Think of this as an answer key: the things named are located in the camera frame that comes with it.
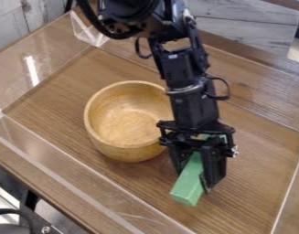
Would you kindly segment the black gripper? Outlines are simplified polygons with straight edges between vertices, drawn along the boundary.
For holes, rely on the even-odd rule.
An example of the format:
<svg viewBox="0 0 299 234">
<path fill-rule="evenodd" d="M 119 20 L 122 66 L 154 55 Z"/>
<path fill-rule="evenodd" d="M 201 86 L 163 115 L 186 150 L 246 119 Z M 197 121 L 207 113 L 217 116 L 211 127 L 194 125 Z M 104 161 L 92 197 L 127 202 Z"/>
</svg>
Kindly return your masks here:
<svg viewBox="0 0 299 234">
<path fill-rule="evenodd" d="M 159 121 L 161 144 L 167 146 L 177 173 L 181 174 L 193 151 L 203 164 L 202 187 L 209 193 L 226 177 L 226 157 L 237 156 L 235 128 L 221 123 L 218 97 L 206 91 L 167 92 L 173 121 Z"/>
</svg>

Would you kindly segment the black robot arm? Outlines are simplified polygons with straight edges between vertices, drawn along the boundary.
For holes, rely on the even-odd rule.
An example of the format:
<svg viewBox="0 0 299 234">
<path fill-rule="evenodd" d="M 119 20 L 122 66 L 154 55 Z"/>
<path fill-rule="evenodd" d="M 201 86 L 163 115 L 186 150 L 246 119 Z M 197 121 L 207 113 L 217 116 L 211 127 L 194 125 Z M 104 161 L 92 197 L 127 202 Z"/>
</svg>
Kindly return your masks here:
<svg viewBox="0 0 299 234">
<path fill-rule="evenodd" d="M 169 148 L 174 167 L 183 171 L 193 154 L 202 161 L 197 174 L 209 191 L 226 177 L 227 159 L 237 156 L 235 128 L 221 123 L 215 77 L 207 74 L 207 51 L 197 20 L 183 0 L 67 0 L 76 3 L 94 28 L 106 37 L 146 39 L 166 81 L 174 119 L 158 122 L 159 142 Z"/>
</svg>

